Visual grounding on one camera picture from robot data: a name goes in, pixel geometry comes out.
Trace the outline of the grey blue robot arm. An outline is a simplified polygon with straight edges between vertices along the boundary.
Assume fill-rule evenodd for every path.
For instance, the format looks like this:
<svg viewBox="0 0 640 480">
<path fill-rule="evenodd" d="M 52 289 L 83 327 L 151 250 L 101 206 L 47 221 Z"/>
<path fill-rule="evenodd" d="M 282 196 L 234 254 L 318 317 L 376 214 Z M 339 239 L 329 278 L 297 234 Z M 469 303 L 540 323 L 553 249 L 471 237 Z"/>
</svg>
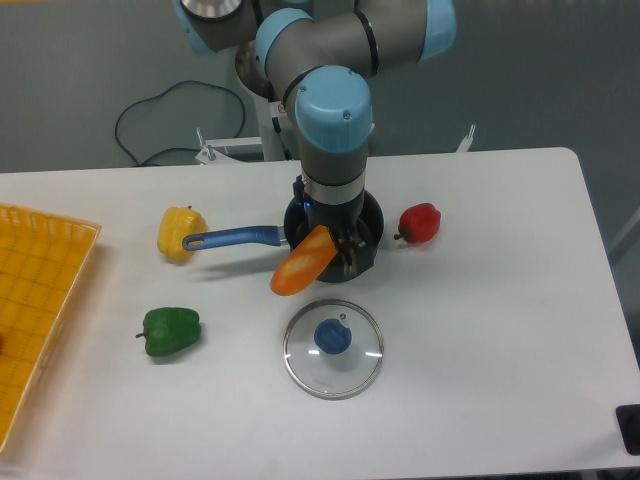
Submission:
<svg viewBox="0 0 640 480">
<path fill-rule="evenodd" d="M 321 271 L 351 280 L 375 261 L 382 211 L 366 190 L 373 109 L 368 79 L 448 50 L 457 18 L 450 1 L 357 1 L 317 20 L 308 1 L 178 1 L 193 43 L 212 52 L 252 43 L 259 66 L 293 126 L 301 173 L 284 219 L 297 249 L 317 226 L 336 253 Z"/>
</svg>

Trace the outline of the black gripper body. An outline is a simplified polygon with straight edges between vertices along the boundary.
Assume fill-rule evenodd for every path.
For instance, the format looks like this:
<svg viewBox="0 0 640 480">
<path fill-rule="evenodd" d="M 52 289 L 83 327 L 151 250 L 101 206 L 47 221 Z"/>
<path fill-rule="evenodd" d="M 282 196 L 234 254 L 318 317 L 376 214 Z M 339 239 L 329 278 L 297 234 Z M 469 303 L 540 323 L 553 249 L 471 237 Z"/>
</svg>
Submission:
<svg viewBox="0 0 640 480">
<path fill-rule="evenodd" d="M 291 200 L 292 240 L 303 240 L 318 225 L 326 226 L 334 233 L 365 235 L 366 225 L 362 219 L 365 190 L 347 203 L 331 205 L 311 197 L 305 187 L 303 177 L 299 175 L 293 183 Z"/>
</svg>

